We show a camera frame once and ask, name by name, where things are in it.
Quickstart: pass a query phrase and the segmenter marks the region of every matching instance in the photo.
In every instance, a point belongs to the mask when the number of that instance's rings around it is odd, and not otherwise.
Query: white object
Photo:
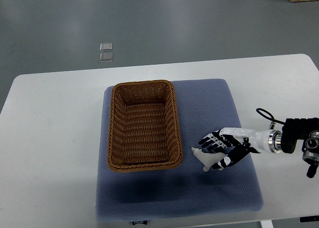
[[[18,76],[0,114],[0,227],[98,227],[94,204],[105,89],[127,81],[208,78],[226,80],[242,127],[269,127],[256,108],[267,109],[279,120],[319,116],[319,100],[313,99],[319,72],[307,55]],[[306,176],[302,155],[301,144],[293,154],[252,154],[264,200],[260,211],[158,219],[148,226],[317,215],[319,176]]]
[[[226,155],[222,152],[218,153],[203,153],[201,149],[192,147],[191,150],[194,153],[194,156],[204,165],[204,172],[208,172],[210,167],[223,159]]]
[[[260,225],[261,225],[261,228],[274,228],[273,222],[271,220],[261,221]]]

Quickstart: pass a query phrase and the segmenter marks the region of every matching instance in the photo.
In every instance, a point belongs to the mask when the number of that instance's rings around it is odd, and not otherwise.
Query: robotic arm
[[[286,122],[282,122],[275,120],[266,110],[256,110],[261,116],[272,121],[269,130],[257,132],[252,129],[225,127],[208,134],[198,142],[202,148],[213,153],[204,153],[202,149],[192,147],[194,155],[204,164],[203,170],[207,172],[210,167],[219,170],[231,167],[250,152],[261,153],[264,150],[293,153],[297,140],[301,139],[304,140],[303,160],[310,165],[307,176],[313,178],[319,165],[319,118],[288,118]],[[284,125],[282,133],[273,129],[276,122]],[[224,149],[227,147],[232,150],[226,154]]]

